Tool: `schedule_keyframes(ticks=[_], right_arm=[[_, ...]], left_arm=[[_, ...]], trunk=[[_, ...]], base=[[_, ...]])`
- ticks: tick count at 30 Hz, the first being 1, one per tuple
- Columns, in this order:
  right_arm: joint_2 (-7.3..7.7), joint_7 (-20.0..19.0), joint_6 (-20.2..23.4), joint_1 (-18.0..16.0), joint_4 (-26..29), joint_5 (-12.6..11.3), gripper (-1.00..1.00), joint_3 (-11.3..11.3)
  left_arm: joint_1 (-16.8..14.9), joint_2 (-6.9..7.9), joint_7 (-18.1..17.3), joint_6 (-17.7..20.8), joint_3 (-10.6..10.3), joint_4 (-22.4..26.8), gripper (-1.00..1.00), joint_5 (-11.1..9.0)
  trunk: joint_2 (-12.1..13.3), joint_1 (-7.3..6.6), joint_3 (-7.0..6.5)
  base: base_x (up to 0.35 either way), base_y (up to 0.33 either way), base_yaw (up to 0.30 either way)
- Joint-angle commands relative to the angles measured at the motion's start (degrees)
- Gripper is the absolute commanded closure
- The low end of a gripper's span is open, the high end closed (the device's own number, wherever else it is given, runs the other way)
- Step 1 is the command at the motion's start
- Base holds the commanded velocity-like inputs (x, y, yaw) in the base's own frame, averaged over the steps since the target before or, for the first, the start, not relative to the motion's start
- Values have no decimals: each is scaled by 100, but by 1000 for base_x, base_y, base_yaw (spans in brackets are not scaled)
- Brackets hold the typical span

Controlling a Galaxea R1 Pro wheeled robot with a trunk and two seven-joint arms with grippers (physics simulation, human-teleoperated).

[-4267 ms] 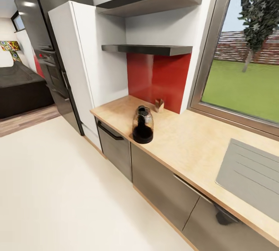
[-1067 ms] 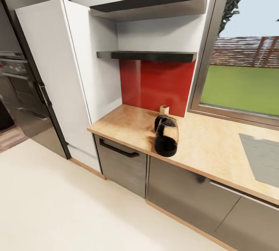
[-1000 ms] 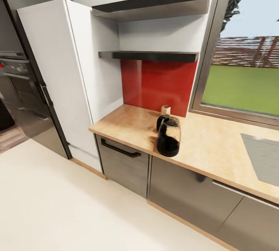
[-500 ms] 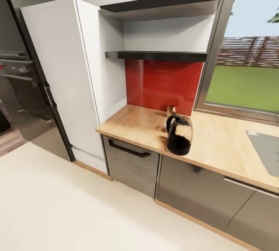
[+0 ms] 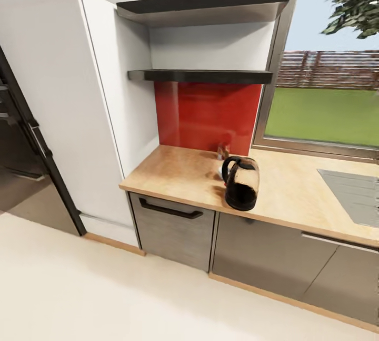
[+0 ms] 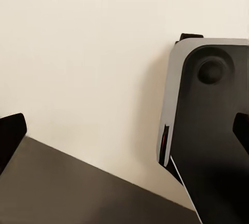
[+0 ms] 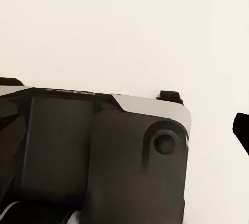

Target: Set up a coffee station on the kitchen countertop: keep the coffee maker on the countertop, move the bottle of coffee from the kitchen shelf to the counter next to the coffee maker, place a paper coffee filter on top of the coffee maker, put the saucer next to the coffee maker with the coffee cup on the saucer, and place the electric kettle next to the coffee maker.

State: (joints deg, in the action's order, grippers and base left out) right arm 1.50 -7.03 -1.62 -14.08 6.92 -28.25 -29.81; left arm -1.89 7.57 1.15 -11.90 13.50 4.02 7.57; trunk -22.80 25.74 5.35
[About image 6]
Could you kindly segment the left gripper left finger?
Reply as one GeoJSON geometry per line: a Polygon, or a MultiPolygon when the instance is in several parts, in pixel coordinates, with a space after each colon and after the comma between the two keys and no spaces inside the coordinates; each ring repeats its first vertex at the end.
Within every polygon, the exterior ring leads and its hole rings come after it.
{"type": "Polygon", "coordinates": [[[27,131],[23,113],[0,118],[0,175],[27,131]]]}

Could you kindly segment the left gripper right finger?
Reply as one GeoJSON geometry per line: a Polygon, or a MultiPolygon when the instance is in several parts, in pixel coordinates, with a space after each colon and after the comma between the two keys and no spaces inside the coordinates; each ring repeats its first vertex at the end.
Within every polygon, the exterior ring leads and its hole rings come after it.
{"type": "Polygon", "coordinates": [[[238,112],[232,130],[249,155],[249,115],[238,112]]]}

